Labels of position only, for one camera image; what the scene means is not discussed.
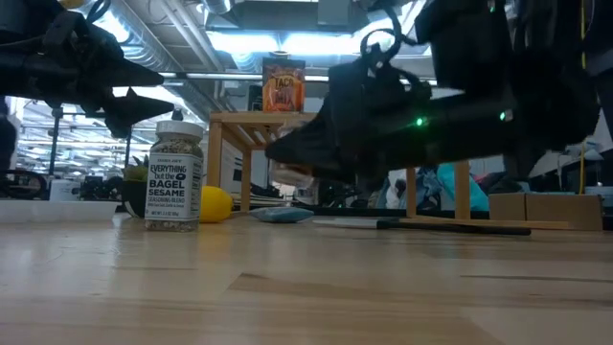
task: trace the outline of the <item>blue sponge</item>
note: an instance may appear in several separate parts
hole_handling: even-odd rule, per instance
[[[261,221],[271,223],[295,223],[315,215],[312,211],[297,207],[265,207],[249,212]]]

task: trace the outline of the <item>white jar lid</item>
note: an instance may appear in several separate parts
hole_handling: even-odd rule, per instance
[[[204,138],[204,128],[192,123],[183,121],[160,121],[157,123],[156,133],[179,133],[188,134],[195,137]]]

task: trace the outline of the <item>green plant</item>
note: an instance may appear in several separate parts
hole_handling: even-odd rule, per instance
[[[129,165],[123,169],[124,181],[147,182],[147,174],[149,167],[149,157],[145,155],[145,160],[141,161],[137,157],[134,158],[136,165]]]

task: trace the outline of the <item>jar label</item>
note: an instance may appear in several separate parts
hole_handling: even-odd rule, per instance
[[[200,217],[203,160],[191,154],[152,153],[149,158],[145,219]]]

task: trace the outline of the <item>workbench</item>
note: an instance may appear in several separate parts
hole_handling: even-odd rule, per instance
[[[610,344],[613,237],[0,225],[0,343]]]

